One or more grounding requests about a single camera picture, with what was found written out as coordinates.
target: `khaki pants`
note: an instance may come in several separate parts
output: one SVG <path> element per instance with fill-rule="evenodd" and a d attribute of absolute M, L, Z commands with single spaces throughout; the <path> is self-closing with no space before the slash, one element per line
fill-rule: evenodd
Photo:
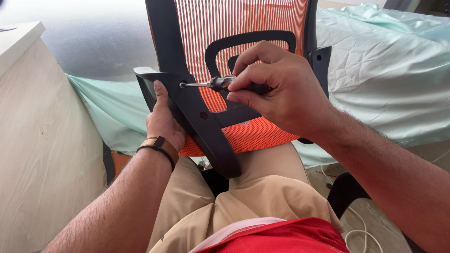
<path fill-rule="evenodd" d="M 246 219 L 318 217 L 343 228 L 310 185 L 291 143 L 237 154 L 242 176 L 214 198 L 195 163 L 180 156 L 162 197 L 150 252 L 189 252 L 221 228 Z"/>

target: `mint green sheet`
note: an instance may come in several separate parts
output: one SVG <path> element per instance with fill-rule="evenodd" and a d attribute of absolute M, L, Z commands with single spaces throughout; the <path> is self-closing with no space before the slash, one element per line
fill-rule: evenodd
<path fill-rule="evenodd" d="M 371 4 L 318 8 L 317 42 L 333 46 L 336 108 L 404 146 L 450 139 L 450 18 Z M 138 83 L 67 77 L 108 147 L 132 155 L 149 113 Z M 293 143 L 306 168 L 336 162 L 315 144 Z"/>

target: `red shirt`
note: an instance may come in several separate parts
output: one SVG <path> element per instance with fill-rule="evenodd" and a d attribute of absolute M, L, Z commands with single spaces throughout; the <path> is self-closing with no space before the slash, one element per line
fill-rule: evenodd
<path fill-rule="evenodd" d="M 220 243 L 197 252 L 350 253 L 336 228 L 315 217 L 238 230 Z"/>

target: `hand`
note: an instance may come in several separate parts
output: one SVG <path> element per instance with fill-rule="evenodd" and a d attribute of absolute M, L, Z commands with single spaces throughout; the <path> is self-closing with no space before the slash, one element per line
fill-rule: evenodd
<path fill-rule="evenodd" d="M 185 146 L 186 131 L 173 118 L 167 106 L 169 94 L 160 81 L 153 83 L 156 92 L 156 104 L 153 112 L 147 116 L 147 138 L 162 136 L 180 152 Z"/>
<path fill-rule="evenodd" d="M 267 41 L 237 59 L 227 99 L 255 109 L 286 132 L 311 141 L 332 128 L 339 114 L 320 87 L 308 61 Z M 273 88 L 266 96 L 240 90 L 251 82 Z"/>

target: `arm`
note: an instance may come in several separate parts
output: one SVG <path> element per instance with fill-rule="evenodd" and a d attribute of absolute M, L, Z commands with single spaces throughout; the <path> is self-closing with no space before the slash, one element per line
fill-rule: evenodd
<path fill-rule="evenodd" d="M 326 150 L 356 178 L 373 201 L 429 253 L 450 250 L 450 174 L 404 150 L 350 115 L 335 109 L 308 62 L 271 43 L 242 53 L 228 100 L 241 102 L 281 129 Z M 250 82 L 268 96 L 239 90 Z"/>
<path fill-rule="evenodd" d="M 180 151 L 185 132 L 156 81 L 157 103 L 147 117 L 147 137 L 163 136 Z M 145 252 L 172 166 L 163 153 L 139 150 L 113 184 L 82 210 L 43 252 Z"/>

